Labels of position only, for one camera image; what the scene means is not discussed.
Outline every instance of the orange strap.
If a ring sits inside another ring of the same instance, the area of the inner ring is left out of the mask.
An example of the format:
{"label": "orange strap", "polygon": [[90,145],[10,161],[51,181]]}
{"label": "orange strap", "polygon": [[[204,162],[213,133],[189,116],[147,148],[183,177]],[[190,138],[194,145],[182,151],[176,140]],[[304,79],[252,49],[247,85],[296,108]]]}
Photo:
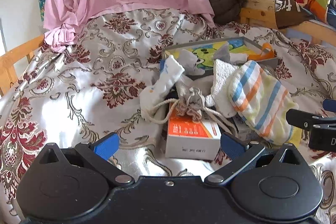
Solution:
{"label": "orange strap", "polygon": [[[270,49],[270,51],[268,51],[266,54],[263,54],[265,53],[264,50],[267,48]],[[274,54],[274,50],[272,46],[269,43],[264,43],[261,48],[261,53],[260,54],[250,54],[248,57],[248,60],[261,61],[261,60],[270,59],[274,57],[275,57],[275,54]]]}

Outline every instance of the bed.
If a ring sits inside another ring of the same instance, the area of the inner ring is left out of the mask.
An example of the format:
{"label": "bed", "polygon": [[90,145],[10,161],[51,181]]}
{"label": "bed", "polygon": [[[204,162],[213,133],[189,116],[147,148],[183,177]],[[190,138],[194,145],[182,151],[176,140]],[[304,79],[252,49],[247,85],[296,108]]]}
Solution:
{"label": "bed", "polygon": [[[242,23],[230,22],[215,28],[209,27],[201,16],[174,9],[107,14],[90,20],[78,43],[68,46],[64,53],[52,52],[43,44],[43,37],[37,37],[1,57],[3,220],[14,224],[23,218],[15,200],[16,188],[48,142],[67,148],[116,132],[120,149],[109,162],[135,179],[139,175],[200,175],[204,179],[231,161],[222,151],[212,162],[165,158],[166,129],[141,118],[139,93],[157,80],[158,61],[166,46],[240,36],[260,45],[269,42],[280,57],[278,67],[271,73],[286,86],[300,109],[334,116],[323,110],[322,101],[336,98],[336,52],[315,44],[314,39],[289,40],[271,21],[253,17],[258,13],[263,16],[261,12],[268,16],[270,9],[246,7],[241,11]],[[259,20],[262,27],[252,27],[254,20]],[[317,38],[327,41],[325,37]],[[29,66],[17,78],[13,63],[25,56]],[[322,223],[335,223],[336,153],[309,149],[308,138],[308,132],[303,130],[299,151],[324,189],[316,218]]]}

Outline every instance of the metal screw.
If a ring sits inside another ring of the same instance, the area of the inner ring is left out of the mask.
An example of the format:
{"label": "metal screw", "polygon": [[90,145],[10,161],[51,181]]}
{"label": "metal screw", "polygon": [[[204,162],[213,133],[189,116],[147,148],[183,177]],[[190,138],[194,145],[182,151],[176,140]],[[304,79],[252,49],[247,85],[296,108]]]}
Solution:
{"label": "metal screw", "polygon": [[221,183],[224,181],[224,178],[221,175],[209,175],[207,178],[208,181],[212,183]]}
{"label": "metal screw", "polygon": [[174,186],[174,182],[173,181],[166,181],[166,185],[167,186]]}
{"label": "metal screw", "polygon": [[115,177],[115,181],[119,183],[130,183],[132,181],[132,177],[129,175],[118,175]]}

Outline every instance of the circular pad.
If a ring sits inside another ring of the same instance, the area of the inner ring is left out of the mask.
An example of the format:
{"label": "circular pad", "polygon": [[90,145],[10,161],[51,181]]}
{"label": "circular pad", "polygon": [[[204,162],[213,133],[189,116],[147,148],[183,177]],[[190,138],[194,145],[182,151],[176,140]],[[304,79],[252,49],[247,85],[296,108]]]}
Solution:
{"label": "circular pad", "polygon": [[306,172],[300,165],[280,163],[235,177],[231,194],[248,213],[275,221],[293,221],[311,215],[322,199],[319,182],[308,168]]}
{"label": "circular pad", "polygon": [[299,191],[297,182],[284,176],[267,177],[259,183],[259,188],[271,198],[290,198]]}
{"label": "circular pad", "polygon": [[25,174],[19,185],[25,192],[17,192],[23,213],[66,221],[91,212],[105,199],[109,187],[99,173],[73,165],[52,165],[44,165],[39,176]]}

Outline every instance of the black plastic base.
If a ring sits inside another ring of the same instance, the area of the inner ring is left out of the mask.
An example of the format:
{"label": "black plastic base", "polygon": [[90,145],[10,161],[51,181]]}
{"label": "black plastic base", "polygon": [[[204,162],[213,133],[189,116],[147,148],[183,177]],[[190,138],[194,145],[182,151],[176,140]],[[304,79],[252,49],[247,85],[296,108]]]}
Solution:
{"label": "black plastic base", "polygon": [[19,184],[17,201],[26,223],[309,224],[316,223],[312,215],[322,200],[321,186],[292,144],[279,150],[250,145],[204,182],[195,176],[135,183],[129,176],[122,183],[119,175],[126,174],[87,145],[46,145]]}

